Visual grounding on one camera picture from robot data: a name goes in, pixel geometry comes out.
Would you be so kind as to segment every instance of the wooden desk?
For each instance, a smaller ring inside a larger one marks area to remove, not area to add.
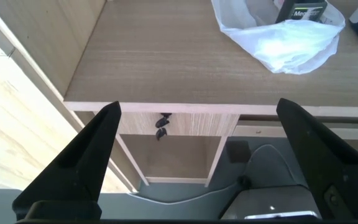
[[[358,6],[332,2],[346,18]],[[321,68],[307,75],[272,74],[220,33],[210,1],[116,0],[104,6],[64,101],[75,111],[120,101],[117,137],[146,184],[208,185],[239,116],[275,116],[280,98],[315,116],[358,119],[358,37],[349,26],[337,54]],[[173,136],[157,142],[152,134],[161,112],[173,113],[177,122],[167,126]],[[178,160],[196,167],[189,154],[206,172],[170,166]],[[166,172],[147,176],[156,167]]]

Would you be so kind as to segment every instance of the desk drawer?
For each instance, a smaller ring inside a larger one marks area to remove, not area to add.
[[[119,134],[155,135],[160,113],[122,113]],[[236,127],[236,114],[173,113],[164,128],[171,136],[230,136]]]
[[[344,140],[358,140],[356,123],[324,123],[332,132]],[[279,121],[239,121],[232,136],[286,138]]]

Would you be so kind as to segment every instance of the cable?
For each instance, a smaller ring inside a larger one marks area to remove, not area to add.
[[[294,178],[294,175],[290,169],[290,166],[288,165],[287,161],[285,160],[285,158],[283,157],[283,154],[281,154],[281,152],[276,148],[274,147],[273,145],[271,144],[264,144],[262,146],[259,146],[251,155],[251,157],[249,158],[249,161],[246,165],[246,168],[244,169],[244,171],[241,173],[245,173],[245,171],[247,170],[249,164],[252,162],[252,158],[254,157],[254,155],[256,154],[257,151],[259,151],[260,149],[262,149],[263,147],[265,146],[270,146],[272,147],[273,149],[275,149],[278,154],[280,155],[280,157],[283,159],[290,175],[291,175],[291,178],[292,180],[295,182],[295,178]],[[235,186],[237,184],[237,181],[235,181],[233,184],[223,188],[223,189],[219,189],[219,190],[214,190],[214,191],[211,191],[211,192],[208,192],[208,193],[205,193],[205,194],[202,194],[202,195],[199,195],[197,197],[193,197],[193,198],[189,198],[189,199],[186,199],[186,200],[182,200],[182,201],[178,201],[178,202],[159,202],[159,201],[156,201],[156,200],[152,200],[152,199],[149,199],[149,198],[145,198],[145,197],[141,197],[141,196],[138,196],[138,195],[134,195],[134,194],[131,194],[131,193],[127,193],[128,195],[130,195],[131,197],[134,197],[134,198],[138,198],[138,199],[141,199],[141,200],[145,200],[145,201],[148,201],[148,202],[153,202],[153,203],[157,203],[157,204],[161,204],[161,205],[178,205],[178,204],[181,204],[181,203],[185,203],[185,202],[190,202],[190,201],[193,201],[193,200],[197,200],[199,198],[203,198],[207,195],[210,195],[210,194],[215,194],[215,193],[218,193],[218,192],[222,192],[224,190],[227,190],[227,189],[230,189],[231,187]]]

